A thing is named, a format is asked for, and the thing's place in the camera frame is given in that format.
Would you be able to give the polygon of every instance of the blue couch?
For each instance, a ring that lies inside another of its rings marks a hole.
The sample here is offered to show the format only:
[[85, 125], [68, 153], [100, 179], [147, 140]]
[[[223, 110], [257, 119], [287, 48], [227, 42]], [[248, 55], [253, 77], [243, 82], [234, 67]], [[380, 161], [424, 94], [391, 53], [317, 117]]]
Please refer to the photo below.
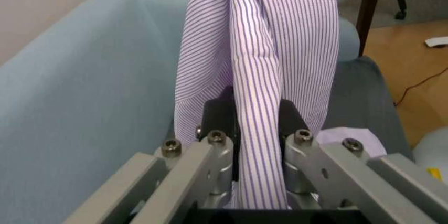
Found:
[[[186, 4], [87, 0], [1, 66], [1, 223], [60, 223], [134, 153], [160, 145], [172, 123]], [[326, 127], [369, 127], [410, 155], [379, 70], [355, 60], [353, 25], [342, 19], [340, 32]], [[361, 81], [345, 87], [353, 78]], [[360, 98], [370, 85], [376, 98]], [[352, 103], [364, 110], [349, 116]]]

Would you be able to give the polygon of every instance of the striped shirt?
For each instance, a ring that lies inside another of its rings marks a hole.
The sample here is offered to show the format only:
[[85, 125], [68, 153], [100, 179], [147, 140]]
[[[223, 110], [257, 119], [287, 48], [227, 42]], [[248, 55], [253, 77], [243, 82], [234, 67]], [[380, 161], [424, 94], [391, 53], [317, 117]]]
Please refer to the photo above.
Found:
[[175, 133], [195, 141], [204, 103], [234, 86], [241, 128], [233, 206], [287, 208], [281, 98], [321, 129], [339, 47], [336, 0], [189, 0], [176, 81]]

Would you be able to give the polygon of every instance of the bolt head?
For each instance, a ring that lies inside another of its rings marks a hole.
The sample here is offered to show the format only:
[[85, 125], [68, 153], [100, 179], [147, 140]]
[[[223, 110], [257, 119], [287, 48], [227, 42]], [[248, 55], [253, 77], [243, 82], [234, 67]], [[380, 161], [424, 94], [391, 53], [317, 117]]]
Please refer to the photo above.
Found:
[[207, 135], [207, 141], [212, 145], [224, 146], [226, 144], [226, 134], [223, 131], [213, 130]]
[[353, 138], [346, 138], [342, 141], [342, 145], [353, 153], [361, 153], [364, 150], [362, 143]]
[[200, 140], [201, 137], [201, 125], [196, 126], [196, 139]]
[[294, 142], [298, 145], [311, 145], [313, 134], [309, 130], [297, 130], [294, 133]]
[[178, 157], [182, 153], [182, 145], [177, 139], [166, 140], [161, 147], [162, 156], [167, 158]]

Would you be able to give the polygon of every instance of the yellow object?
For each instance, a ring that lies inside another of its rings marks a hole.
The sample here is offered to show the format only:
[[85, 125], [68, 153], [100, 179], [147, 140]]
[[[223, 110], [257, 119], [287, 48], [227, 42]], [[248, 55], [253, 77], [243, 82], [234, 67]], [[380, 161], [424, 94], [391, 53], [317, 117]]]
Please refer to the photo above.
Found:
[[427, 168], [426, 171], [431, 174], [434, 178], [442, 181], [442, 174], [440, 173], [440, 170], [437, 168]]

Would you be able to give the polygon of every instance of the black cable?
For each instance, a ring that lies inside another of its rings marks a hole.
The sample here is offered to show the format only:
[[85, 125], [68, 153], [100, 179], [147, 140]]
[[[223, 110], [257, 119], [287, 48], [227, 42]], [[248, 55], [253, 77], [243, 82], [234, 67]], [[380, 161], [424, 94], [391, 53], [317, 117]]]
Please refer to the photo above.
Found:
[[416, 87], [418, 87], [418, 86], [424, 84], [425, 82], [431, 80], [431, 79], [434, 78], [434, 77], [440, 76], [441, 74], [445, 73], [447, 70], [448, 70], [448, 68], [445, 68], [442, 72], [440, 72], [440, 73], [436, 73], [435, 75], [433, 75], [433, 76], [429, 76], [428, 78], [424, 79], [423, 81], [421, 81], [421, 82], [419, 82], [419, 83], [417, 83], [417, 84], [415, 84], [415, 85], [412, 85], [412, 86], [407, 87], [407, 88], [404, 90], [404, 93], [403, 93], [403, 95], [401, 96], [400, 100], [399, 100], [398, 102], [395, 102], [395, 103], [394, 103], [395, 107], [398, 107], [398, 105], [400, 105], [400, 103], [403, 102], [404, 97], [406, 97], [406, 94], [408, 93], [409, 90], [411, 90], [411, 89], [413, 89], [413, 88], [416, 88]]

